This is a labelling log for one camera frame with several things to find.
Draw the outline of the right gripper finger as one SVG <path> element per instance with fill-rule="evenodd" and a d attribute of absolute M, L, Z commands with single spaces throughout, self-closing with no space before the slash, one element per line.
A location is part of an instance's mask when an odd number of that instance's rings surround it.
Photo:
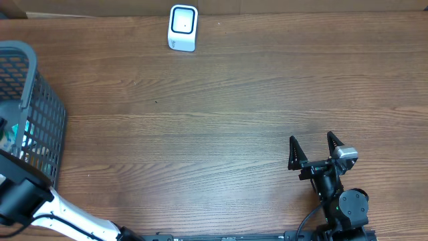
<path fill-rule="evenodd" d="M 308 162 L 308 159 L 304 154 L 295 136 L 291 136 L 289 138 L 289 148 L 290 148 L 290 152 L 289 152 L 289 160 L 288 160 L 288 169 L 289 170 L 301 169 Z"/>
<path fill-rule="evenodd" d="M 339 140 L 339 138 L 332 132 L 327 132 L 328 148 L 330 156 L 333 156 L 335 148 L 343 146 L 344 143 Z"/>

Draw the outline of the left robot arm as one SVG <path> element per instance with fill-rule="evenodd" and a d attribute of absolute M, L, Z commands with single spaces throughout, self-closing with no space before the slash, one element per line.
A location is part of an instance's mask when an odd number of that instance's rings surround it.
<path fill-rule="evenodd" d="M 54 230 L 73 240 L 142 240 L 125 226 L 97 218 L 71 204 L 52 187 L 40 170 L 1 150 L 1 224 L 21 227 L 2 238 L 20 234 L 29 226 Z"/>

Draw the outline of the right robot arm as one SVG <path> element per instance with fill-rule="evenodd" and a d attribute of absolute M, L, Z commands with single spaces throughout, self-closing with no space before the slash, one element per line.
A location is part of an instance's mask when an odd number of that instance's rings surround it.
<path fill-rule="evenodd" d="M 299 179 L 310 181 L 320 200 L 300 223 L 294 238 L 296 240 L 372 240 L 374 233 L 368 233 L 369 196 L 363 189 L 345 190 L 340 177 L 351 170 L 358 160 L 358 151 L 345 145 L 333 133 L 327 133 L 329 156 L 325 160 L 309 161 L 298 140 L 289 138 L 288 169 L 300 171 Z M 302 233 L 306 222 L 319 210 L 324 212 L 325 224 L 319 225 L 309 235 Z"/>

